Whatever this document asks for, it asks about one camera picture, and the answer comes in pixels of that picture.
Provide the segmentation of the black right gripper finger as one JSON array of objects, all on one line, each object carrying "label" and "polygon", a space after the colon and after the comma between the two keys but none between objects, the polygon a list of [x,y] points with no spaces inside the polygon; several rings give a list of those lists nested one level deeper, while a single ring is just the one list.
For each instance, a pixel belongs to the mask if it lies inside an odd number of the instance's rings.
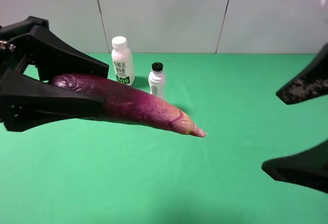
[{"label": "black right gripper finger", "polygon": [[295,77],[282,86],[276,96],[285,104],[298,104],[327,95],[327,44]]},{"label": "black right gripper finger", "polygon": [[261,169],[273,180],[327,193],[327,141],[293,155],[264,161]]}]

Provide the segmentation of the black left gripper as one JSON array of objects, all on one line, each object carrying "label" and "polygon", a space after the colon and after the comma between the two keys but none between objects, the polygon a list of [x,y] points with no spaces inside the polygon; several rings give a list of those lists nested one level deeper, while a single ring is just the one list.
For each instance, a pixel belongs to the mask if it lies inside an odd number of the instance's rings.
[{"label": "black left gripper", "polygon": [[40,80],[67,73],[107,77],[109,65],[66,44],[49,30],[49,21],[28,16],[1,27],[1,122],[23,132],[55,121],[100,115],[104,99],[55,87],[24,73],[31,64]]}]

